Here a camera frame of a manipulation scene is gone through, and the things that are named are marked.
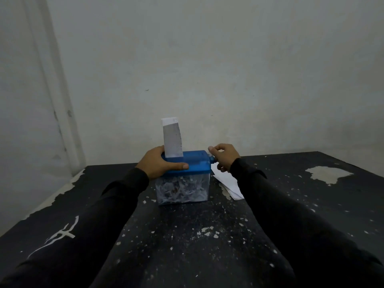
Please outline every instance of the black tabletop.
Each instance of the black tabletop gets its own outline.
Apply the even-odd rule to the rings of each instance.
[[[282,192],[384,261],[384,178],[320,152],[244,159],[264,170]],[[86,167],[74,188],[5,233],[0,238],[0,277],[73,222],[108,183],[134,165]],[[305,171],[316,166],[337,167],[353,175],[329,186]],[[209,192],[207,202],[159,207],[151,182],[92,287],[291,286],[294,274],[289,263],[245,200],[229,200],[214,177]]]

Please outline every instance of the blue shredder lid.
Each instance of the blue shredder lid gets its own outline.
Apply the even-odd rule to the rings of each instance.
[[[167,162],[189,164],[188,170],[168,171],[162,177],[176,177],[186,175],[209,174],[211,172],[211,164],[214,163],[214,157],[210,157],[205,150],[192,150],[183,152],[183,157],[168,157],[164,154],[161,157]]]

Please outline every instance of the paper sheet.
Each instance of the paper sheet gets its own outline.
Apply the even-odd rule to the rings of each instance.
[[[217,163],[211,164],[211,170],[214,172],[214,177],[218,179],[227,189],[228,193],[234,200],[244,199],[243,194],[240,192],[240,189],[237,185],[237,180],[232,177],[228,172],[222,173],[217,169]]]
[[[165,157],[182,157],[183,146],[177,117],[163,118]]]

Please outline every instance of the dirty white wall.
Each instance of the dirty white wall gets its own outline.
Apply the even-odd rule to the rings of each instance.
[[[0,235],[71,178],[22,0],[0,0]]]
[[[184,150],[382,154],[384,0],[48,5],[90,165],[137,162],[171,116]]]

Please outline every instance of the black sleeve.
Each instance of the black sleeve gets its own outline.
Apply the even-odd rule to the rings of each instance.
[[[384,268],[375,256],[273,187],[262,171],[237,159],[230,172],[263,231],[290,262],[300,285],[384,287]]]
[[[63,237],[33,252],[0,287],[88,287],[148,184],[146,173],[137,168],[123,180],[109,184],[102,196],[64,229],[67,235],[58,234],[55,238]]]

